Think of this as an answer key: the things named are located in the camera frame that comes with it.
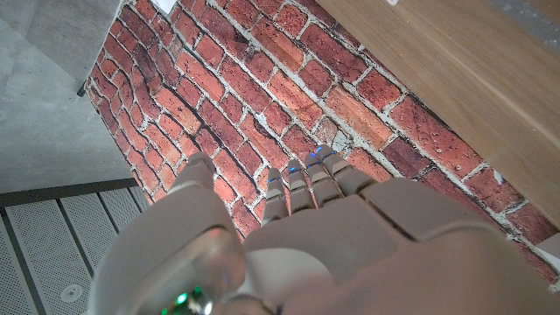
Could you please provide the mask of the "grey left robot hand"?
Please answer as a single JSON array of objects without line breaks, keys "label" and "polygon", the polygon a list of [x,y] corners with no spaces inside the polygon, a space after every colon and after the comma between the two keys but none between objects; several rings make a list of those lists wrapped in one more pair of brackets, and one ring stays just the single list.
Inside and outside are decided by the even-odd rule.
[{"label": "grey left robot hand", "polygon": [[429,187],[379,183],[321,146],[268,174],[240,238],[192,154],[114,240],[92,314],[556,314],[559,300],[499,230]]}]

